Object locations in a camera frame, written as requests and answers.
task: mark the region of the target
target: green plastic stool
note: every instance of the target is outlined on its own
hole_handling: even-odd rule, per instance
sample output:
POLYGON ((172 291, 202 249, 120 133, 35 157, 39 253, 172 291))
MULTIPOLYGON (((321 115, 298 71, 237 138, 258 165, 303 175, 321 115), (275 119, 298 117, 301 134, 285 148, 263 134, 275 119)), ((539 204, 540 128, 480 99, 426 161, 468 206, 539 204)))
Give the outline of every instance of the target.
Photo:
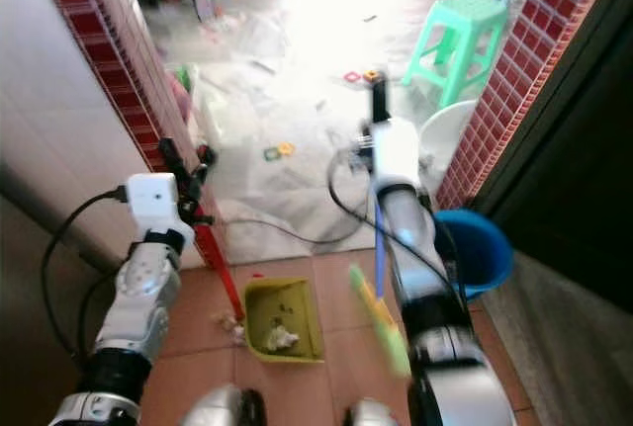
POLYGON ((435 1, 417 40, 403 85, 410 84, 413 75, 421 75, 443 88, 440 109, 455 103, 462 90, 488 76, 506 18, 507 9, 498 0, 435 1), (446 30, 438 44, 426 48, 434 26, 445 26, 446 30), (477 44, 480 37, 488 31, 491 32, 491 39, 486 53, 480 55, 477 53, 477 44), (446 77, 420 65, 420 59, 434 51, 437 51, 435 65, 447 63, 452 57, 446 77), (481 70, 467 78, 473 63, 479 63, 481 70))

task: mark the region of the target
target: wall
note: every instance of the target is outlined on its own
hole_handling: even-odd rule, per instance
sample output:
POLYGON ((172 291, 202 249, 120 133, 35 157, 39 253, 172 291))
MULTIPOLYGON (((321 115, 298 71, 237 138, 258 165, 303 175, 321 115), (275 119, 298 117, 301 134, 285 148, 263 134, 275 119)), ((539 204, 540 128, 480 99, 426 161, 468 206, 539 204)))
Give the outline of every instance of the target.
POLYGON ((477 196, 593 1, 525 1, 439 188, 442 208, 477 196))
MULTIPOLYGON (((48 423, 77 380, 73 364, 53 337, 45 318, 38 267, 50 234, 0 198, 0 411, 2 424, 48 423)), ((77 306, 97 279, 95 270, 60 245, 51 259, 52 301, 61 326, 75 338, 77 306)), ((94 338, 112 299, 99 290, 88 311, 94 338)))
MULTIPOLYGON (((158 142, 171 137, 191 171, 198 165, 196 148, 180 117, 162 62, 151 40, 137 0, 53 0, 128 136, 152 171, 164 171, 158 142)), ((196 225, 196 247, 206 266, 218 271, 237 317, 243 312, 230 277, 222 217, 207 184, 199 214, 212 215, 213 226, 196 225)), ((200 264, 185 257, 183 264, 200 264)))
MULTIPOLYGON (((0 9, 3 192, 52 227, 147 166, 53 1, 0 0, 0 9)), ((135 229, 125 206, 105 202, 74 233, 112 261, 135 229)), ((185 261, 202 264, 193 249, 185 261)))

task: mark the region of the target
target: white floor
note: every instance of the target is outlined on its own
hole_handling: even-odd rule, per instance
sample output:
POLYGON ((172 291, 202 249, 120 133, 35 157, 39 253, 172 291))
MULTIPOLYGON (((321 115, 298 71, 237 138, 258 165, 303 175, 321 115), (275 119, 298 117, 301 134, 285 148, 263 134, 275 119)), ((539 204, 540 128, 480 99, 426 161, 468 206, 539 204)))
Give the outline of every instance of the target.
MULTIPOLYGON (((434 1, 223 0, 225 16, 203 25, 189 0, 146 12, 165 62, 195 64, 205 92, 226 101, 216 115, 221 151, 211 180, 225 220, 257 217, 316 239, 355 228, 325 188, 328 161, 370 111, 364 84, 342 77, 387 71, 391 112, 420 127, 439 92, 422 82, 405 88, 400 79, 434 1), (295 153, 266 162, 263 150, 284 141, 295 153)), ((367 177, 340 172, 340 192, 362 205, 367 177)), ((228 239, 233 263, 373 246, 365 228, 341 243, 310 245, 241 223, 229 226, 228 239)))

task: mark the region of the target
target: red brick tile wall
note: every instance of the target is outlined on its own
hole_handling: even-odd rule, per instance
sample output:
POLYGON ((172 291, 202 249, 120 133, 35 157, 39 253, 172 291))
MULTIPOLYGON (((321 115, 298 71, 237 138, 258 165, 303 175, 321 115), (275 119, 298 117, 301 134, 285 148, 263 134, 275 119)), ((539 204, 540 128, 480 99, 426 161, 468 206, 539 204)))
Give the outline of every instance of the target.
MULTIPOLYGON (((163 67, 136 0, 54 0, 123 125, 152 171, 164 171, 158 141, 169 136, 191 170, 195 148, 180 117, 163 67)), ((203 259, 219 270, 232 300, 238 296, 227 274, 222 219, 209 187, 201 200, 218 223, 196 227, 203 259)), ((235 306, 240 315, 240 308, 235 306)))
POLYGON ((525 1, 439 188, 439 206, 477 195, 592 3, 525 1))

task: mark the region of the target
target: toy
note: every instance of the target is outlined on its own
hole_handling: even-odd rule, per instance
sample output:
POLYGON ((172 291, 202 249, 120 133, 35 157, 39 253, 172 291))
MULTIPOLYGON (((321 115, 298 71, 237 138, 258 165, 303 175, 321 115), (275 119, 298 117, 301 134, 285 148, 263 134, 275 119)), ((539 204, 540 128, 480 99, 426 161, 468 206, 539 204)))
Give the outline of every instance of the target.
POLYGON ((343 75, 343 78, 347 80, 349 83, 356 83, 358 80, 360 80, 361 76, 357 74, 356 72, 351 71, 343 75))
POLYGON ((378 77, 380 77, 381 73, 377 70, 367 70, 363 73, 363 78, 367 80, 369 83, 374 83, 378 77))
POLYGON ((282 156, 292 156, 295 152, 295 145, 290 142, 281 142, 277 145, 277 150, 282 156))

